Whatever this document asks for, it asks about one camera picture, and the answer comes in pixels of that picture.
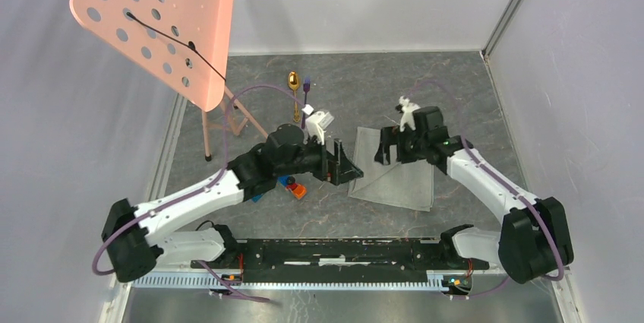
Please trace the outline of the grey cloth napkin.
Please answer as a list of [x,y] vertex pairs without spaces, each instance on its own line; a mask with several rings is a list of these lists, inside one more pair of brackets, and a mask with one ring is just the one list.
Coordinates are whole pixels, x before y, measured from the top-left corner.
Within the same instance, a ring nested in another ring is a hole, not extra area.
[[363,201],[429,211],[434,203],[434,167],[425,161],[388,166],[374,161],[380,132],[357,128],[353,163],[364,175],[349,183],[348,196]]

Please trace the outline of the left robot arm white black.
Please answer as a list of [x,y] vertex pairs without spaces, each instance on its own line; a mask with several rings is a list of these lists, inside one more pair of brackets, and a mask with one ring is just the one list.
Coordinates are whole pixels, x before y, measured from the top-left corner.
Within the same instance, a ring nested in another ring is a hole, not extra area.
[[214,175],[167,197],[133,205],[126,198],[109,209],[92,262],[107,254],[112,264],[106,274],[121,283],[151,272],[159,261],[213,261],[229,268],[238,260],[238,246],[216,230],[208,237],[182,233],[179,228],[219,209],[241,204],[273,190],[282,176],[310,173],[315,179],[342,185],[364,173],[345,154],[341,140],[328,151],[317,136],[305,137],[295,125],[281,125],[263,143],[229,161]]

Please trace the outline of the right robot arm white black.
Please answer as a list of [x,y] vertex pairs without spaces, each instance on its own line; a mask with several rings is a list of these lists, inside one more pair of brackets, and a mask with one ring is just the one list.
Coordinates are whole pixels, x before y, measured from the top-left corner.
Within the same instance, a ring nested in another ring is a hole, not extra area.
[[468,259],[485,261],[517,283],[562,280],[574,259],[563,204],[555,197],[540,198],[499,173],[467,138],[449,133],[438,107],[405,100],[396,110],[399,124],[380,130],[375,162],[423,160],[468,189],[500,223],[498,232],[463,224],[441,233],[440,262],[458,268]]

